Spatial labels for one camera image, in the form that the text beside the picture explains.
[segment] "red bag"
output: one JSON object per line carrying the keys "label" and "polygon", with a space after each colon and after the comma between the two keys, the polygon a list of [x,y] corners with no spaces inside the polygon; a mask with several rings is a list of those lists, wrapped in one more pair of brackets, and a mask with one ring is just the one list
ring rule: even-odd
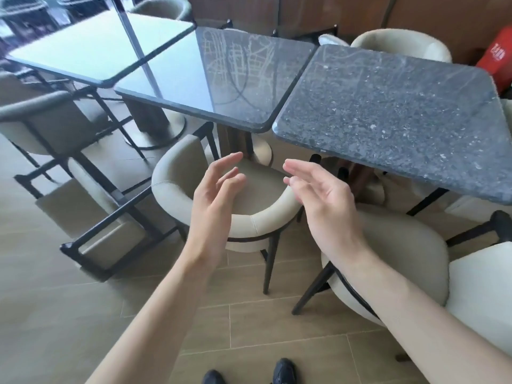
{"label": "red bag", "polygon": [[512,84],[512,26],[503,28],[485,51],[477,67],[487,70],[494,79],[498,93]]}

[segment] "wood-look tile floor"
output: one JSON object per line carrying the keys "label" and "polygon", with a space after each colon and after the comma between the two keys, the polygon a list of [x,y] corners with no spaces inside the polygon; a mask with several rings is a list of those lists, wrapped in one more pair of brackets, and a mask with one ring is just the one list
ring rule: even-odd
{"label": "wood-look tile floor", "polygon": [[[311,154],[264,135],[279,168],[287,157]],[[119,187],[150,174],[146,164],[114,134],[86,153]],[[106,283],[97,283],[62,255],[69,239],[12,179],[31,166],[0,139],[0,383],[83,383],[140,310],[179,255],[178,237],[147,253]],[[62,173],[51,173],[59,180]],[[417,199],[385,177],[390,208],[405,211]],[[38,180],[42,187],[53,184]],[[443,236],[474,223],[444,215],[433,205],[419,219]],[[459,257],[490,238],[457,247]],[[226,254],[214,272],[170,378],[199,384],[215,368],[229,384],[268,383],[281,357],[296,362],[303,383],[426,383],[410,363],[397,363],[400,346],[385,330],[358,316],[331,291],[314,297],[302,315],[291,309],[321,268],[307,223],[282,235],[269,295],[263,295],[259,253]]]}

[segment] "black shoe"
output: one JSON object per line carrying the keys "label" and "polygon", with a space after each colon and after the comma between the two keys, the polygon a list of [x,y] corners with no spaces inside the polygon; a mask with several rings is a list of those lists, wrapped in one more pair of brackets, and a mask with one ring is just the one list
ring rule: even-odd
{"label": "black shoe", "polygon": [[281,358],[275,365],[272,384],[297,384],[295,364],[287,358]]}
{"label": "black shoe", "polygon": [[226,384],[226,381],[219,372],[212,369],[204,375],[202,384]]}

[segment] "black marble tabletop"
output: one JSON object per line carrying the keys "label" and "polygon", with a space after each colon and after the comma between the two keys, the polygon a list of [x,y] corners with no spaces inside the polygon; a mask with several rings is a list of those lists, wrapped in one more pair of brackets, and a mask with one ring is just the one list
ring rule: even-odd
{"label": "black marble tabletop", "polygon": [[321,46],[273,124],[281,139],[512,204],[512,141],[482,69]]}
{"label": "black marble tabletop", "polygon": [[11,51],[6,58],[74,81],[112,87],[194,27],[186,21],[107,11]]}
{"label": "black marble tabletop", "polygon": [[271,128],[314,49],[311,43],[197,27],[120,80],[114,90],[262,133]]}

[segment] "right hand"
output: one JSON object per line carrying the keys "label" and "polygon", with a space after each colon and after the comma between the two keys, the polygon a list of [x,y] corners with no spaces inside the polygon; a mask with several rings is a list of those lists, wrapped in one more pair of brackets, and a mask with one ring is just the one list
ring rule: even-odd
{"label": "right hand", "polygon": [[313,238],[338,269],[371,253],[348,184],[316,163],[286,159],[283,168],[293,175],[284,182],[304,205]]}

